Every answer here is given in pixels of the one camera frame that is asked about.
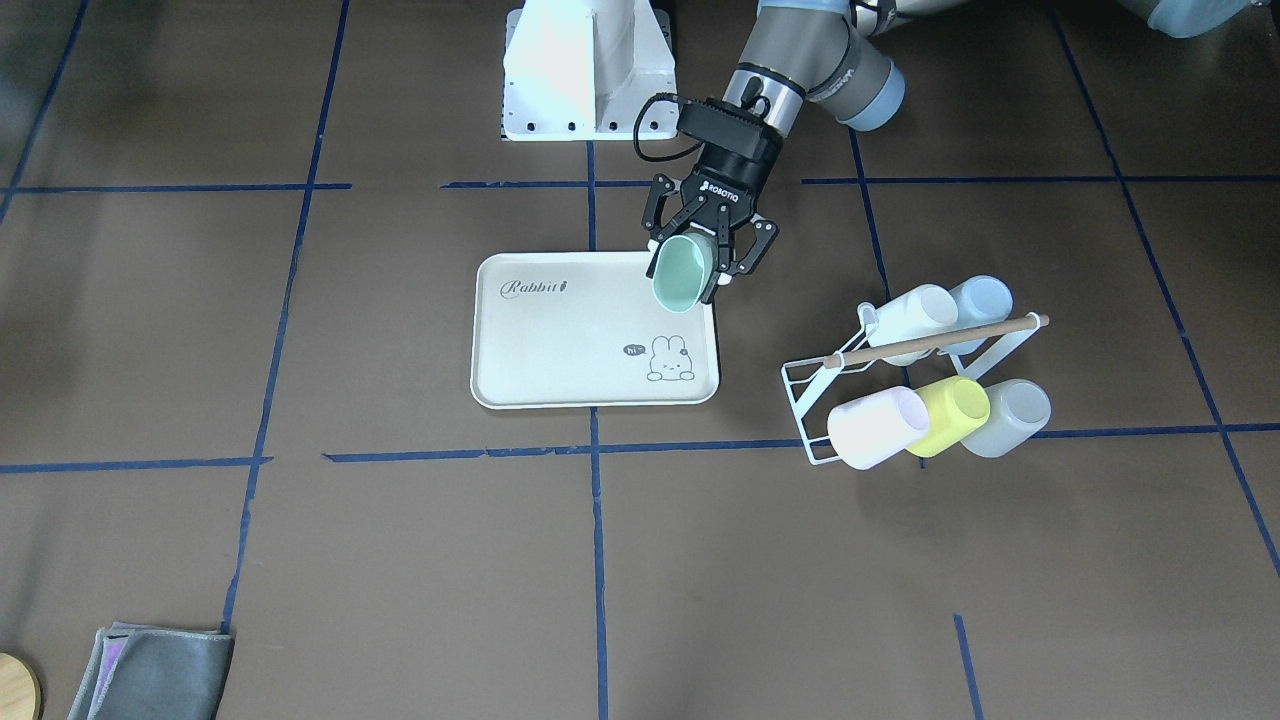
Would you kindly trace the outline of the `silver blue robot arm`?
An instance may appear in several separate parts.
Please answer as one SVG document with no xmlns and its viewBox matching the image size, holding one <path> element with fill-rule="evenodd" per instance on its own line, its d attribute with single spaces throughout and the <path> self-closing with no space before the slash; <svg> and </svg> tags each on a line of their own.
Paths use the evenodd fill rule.
<svg viewBox="0 0 1280 720">
<path fill-rule="evenodd" d="M 1157 1 L 975 1 L 895 33 L 924 86 L 863 37 L 850 5 L 768 1 L 737 64 L 744 88 L 685 102 L 692 168 L 754 209 L 788 131 L 759 120 L 822 101 L 858 145 L 878 270 L 993 273 L 1028 296 L 1277 293 L 1277 23 L 1181 37 Z"/>
</svg>

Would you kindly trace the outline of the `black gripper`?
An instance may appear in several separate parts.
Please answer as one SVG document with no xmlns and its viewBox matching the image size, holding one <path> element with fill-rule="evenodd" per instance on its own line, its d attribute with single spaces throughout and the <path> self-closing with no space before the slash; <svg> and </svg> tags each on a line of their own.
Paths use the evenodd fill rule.
<svg viewBox="0 0 1280 720">
<path fill-rule="evenodd" d="M 684 183 L 666 174 L 654 174 L 641 218 L 652 255 L 646 278 L 655 279 L 663 245 L 676 234 L 692 232 L 716 236 L 717 242 L 709 279 L 700 293 L 701 304 L 712 305 L 717 288 L 733 277 L 754 273 L 780 234 L 777 222 L 763 217 L 758 204 L 782 147 L 781 142 L 767 140 L 759 149 L 741 154 L 701 141 L 680 152 L 681 156 L 694 156 Z M 682 206 L 666 217 L 664 208 L 672 199 L 678 199 Z M 728 225 L 726 222 L 717 225 L 722 205 L 728 208 Z M 754 233 L 754 242 L 741 258 L 736 258 L 733 232 L 746 224 Z"/>
</svg>

